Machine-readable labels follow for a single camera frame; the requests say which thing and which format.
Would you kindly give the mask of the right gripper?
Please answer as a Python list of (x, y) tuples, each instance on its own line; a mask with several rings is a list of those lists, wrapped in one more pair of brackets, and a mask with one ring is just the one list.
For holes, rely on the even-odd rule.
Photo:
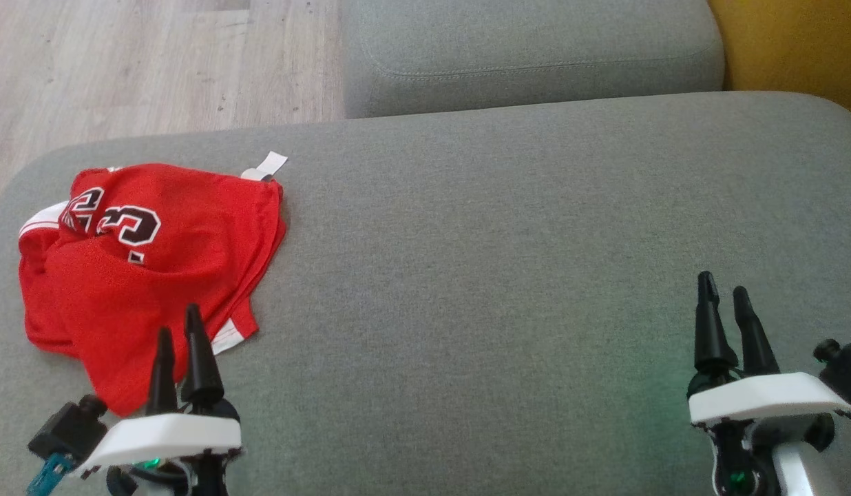
[[(709, 271), (697, 282), (694, 367), (725, 373), (738, 357), (726, 339), (719, 292)], [(780, 374), (746, 288), (734, 288), (732, 298), (743, 372), (753, 377), (688, 399), (692, 427), (710, 439), (714, 496), (842, 496), (821, 454), (834, 440), (835, 417), (851, 420), (851, 404), (813, 375)]]

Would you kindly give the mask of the red basketball jersey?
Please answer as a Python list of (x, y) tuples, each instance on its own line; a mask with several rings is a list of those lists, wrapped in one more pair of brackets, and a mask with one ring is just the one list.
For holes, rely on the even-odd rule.
[(187, 370), (187, 307), (222, 352), (258, 332), (250, 298), (285, 234), (283, 189), (162, 163), (87, 169), (71, 185), (45, 275), (53, 314), (119, 417), (147, 400), (161, 329)]

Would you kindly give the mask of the yellow sofa backrest cushion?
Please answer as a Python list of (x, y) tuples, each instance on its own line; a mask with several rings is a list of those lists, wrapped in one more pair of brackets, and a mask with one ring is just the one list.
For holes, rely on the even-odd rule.
[(708, 0), (724, 89), (815, 95), (851, 112), (851, 0)]

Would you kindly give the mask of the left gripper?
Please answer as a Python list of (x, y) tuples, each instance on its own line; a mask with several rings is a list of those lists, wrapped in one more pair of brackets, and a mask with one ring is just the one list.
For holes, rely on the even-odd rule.
[[(224, 398), (224, 385), (206, 333), (199, 305), (187, 305), (185, 314), (187, 372), (181, 400), (193, 414), (205, 414)], [(229, 496), (225, 466), (242, 452), (241, 424), (233, 418), (174, 413), (178, 401), (174, 380), (174, 343), (170, 329), (159, 329), (145, 417), (121, 420), (107, 430), (92, 454), (76, 467), (86, 478), (111, 466), (133, 466), (152, 459), (176, 462), (189, 459), (195, 496)]]

